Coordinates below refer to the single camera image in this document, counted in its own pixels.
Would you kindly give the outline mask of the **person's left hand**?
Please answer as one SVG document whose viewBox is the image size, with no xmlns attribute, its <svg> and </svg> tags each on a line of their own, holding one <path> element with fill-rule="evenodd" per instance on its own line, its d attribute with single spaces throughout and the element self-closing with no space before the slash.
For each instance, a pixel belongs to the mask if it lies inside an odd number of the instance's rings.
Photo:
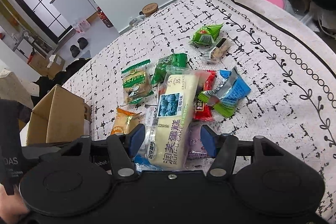
<svg viewBox="0 0 336 224">
<path fill-rule="evenodd" d="M 1 223 L 18 223 L 30 210 L 25 205 L 18 187 L 14 187 L 14 195 L 7 195 L 5 187 L 1 185 L 0 196 Z"/>
</svg>

